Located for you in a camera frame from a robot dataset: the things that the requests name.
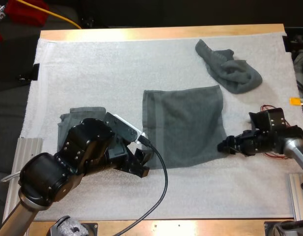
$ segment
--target crumpled gray cloth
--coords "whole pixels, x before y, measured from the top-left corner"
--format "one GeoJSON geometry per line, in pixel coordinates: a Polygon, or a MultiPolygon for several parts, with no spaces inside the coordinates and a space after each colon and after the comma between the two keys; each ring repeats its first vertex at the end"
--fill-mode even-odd
{"type": "Polygon", "coordinates": [[[234,60],[230,49],[213,51],[201,39],[195,49],[205,60],[208,73],[231,93],[248,92],[263,82],[261,75],[245,60],[234,60]]]}
{"type": "MultiPolygon", "coordinates": [[[[219,85],[182,91],[145,90],[142,103],[143,131],[167,168],[226,157],[217,151],[218,143],[226,137],[219,85]]],[[[156,155],[147,166],[162,167],[156,155]]]]}
{"type": "Polygon", "coordinates": [[[71,108],[67,114],[62,114],[60,116],[62,121],[57,124],[57,151],[61,150],[71,127],[80,124],[80,122],[85,118],[103,120],[106,113],[107,111],[104,107],[78,107],[71,108]]]}

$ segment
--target fabric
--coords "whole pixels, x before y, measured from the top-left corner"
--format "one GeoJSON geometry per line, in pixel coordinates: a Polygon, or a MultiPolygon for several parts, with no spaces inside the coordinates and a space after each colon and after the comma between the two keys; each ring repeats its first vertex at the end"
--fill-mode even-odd
{"type": "MultiPolygon", "coordinates": [[[[303,129],[285,33],[207,37],[215,50],[231,48],[236,57],[257,68],[264,81],[248,93],[223,95],[222,121],[227,135],[250,129],[249,112],[263,104],[282,107],[285,118],[303,129]]],[[[218,85],[194,46],[198,38],[130,42],[54,42],[39,40],[22,129],[24,137],[43,138],[42,151],[55,153],[57,123],[71,107],[105,107],[142,130],[144,90],[186,90],[218,85]]],[[[129,149],[141,146],[130,144],[129,149]]],[[[258,154],[230,155],[187,168],[168,169],[168,190],[148,219],[292,217],[287,176],[302,172],[295,160],[274,160],[258,154]]],[[[36,220],[57,220],[67,214],[78,220],[138,219],[159,199],[162,170],[138,178],[117,170],[84,177],[36,220]]]]}
{"type": "Polygon", "coordinates": [[[60,151],[71,127],[80,124],[85,118],[103,120],[106,114],[104,107],[79,107],[71,108],[70,113],[60,116],[62,122],[58,123],[57,151],[60,151]]]}
{"type": "MultiPolygon", "coordinates": [[[[167,168],[188,167],[226,157],[217,145],[226,135],[219,86],[143,93],[142,126],[167,168]]],[[[161,169],[156,155],[147,163],[161,169]]]]}
{"type": "Polygon", "coordinates": [[[245,60],[235,60],[230,49],[212,51],[201,39],[195,49],[205,60],[208,73],[231,93],[248,92],[263,82],[261,75],[245,60]]]}

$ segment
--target gray washcloth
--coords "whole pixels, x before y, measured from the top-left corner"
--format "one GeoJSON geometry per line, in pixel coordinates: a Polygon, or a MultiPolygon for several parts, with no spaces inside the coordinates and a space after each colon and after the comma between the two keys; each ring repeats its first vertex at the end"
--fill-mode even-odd
{"type": "MultiPolygon", "coordinates": [[[[182,91],[145,90],[143,131],[163,156],[167,168],[189,167],[226,157],[217,151],[225,138],[218,86],[182,91]]],[[[161,168],[154,156],[147,165],[161,168]]]]}
{"type": "Polygon", "coordinates": [[[213,51],[201,39],[195,49],[205,60],[208,73],[231,93],[248,92],[263,82],[261,75],[245,60],[234,60],[230,49],[213,51]]]}
{"type": "Polygon", "coordinates": [[[85,118],[97,118],[103,120],[106,115],[104,107],[79,107],[71,108],[68,114],[60,116],[62,122],[58,123],[57,151],[60,151],[71,127],[78,125],[85,118]]]}

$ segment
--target white towel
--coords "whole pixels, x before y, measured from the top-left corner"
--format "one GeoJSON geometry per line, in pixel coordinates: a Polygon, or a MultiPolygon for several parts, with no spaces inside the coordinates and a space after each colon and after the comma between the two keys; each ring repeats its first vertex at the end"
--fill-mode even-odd
{"type": "MultiPolygon", "coordinates": [[[[250,129],[248,112],[262,104],[282,107],[291,125],[303,129],[291,55],[283,33],[202,38],[213,50],[232,49],[263,77],[258,88],[244,94],[222,89],[223,124],[227,135],[250,129]]],[[[40,39],[38,81],[30,88],[21,136],[44,139],[43,151],[56,152],[59,116],[72,107],[101,106],[142,128],[144,89],[182,90],[216,85],[195,51],[198,38],[136,42],[51,42],[40,39]]],[[[168,170],[163,203],[149,219],[292,217],[287,177],[300,172],[294,160],[273,160],[261,154],[239,154],[190,168],[168,170]]],[[[159,198],[162,170],[143,179],[116,170],[85,177],[62,201],[37,215],[56,220],[137,219],[159,198]]]]}

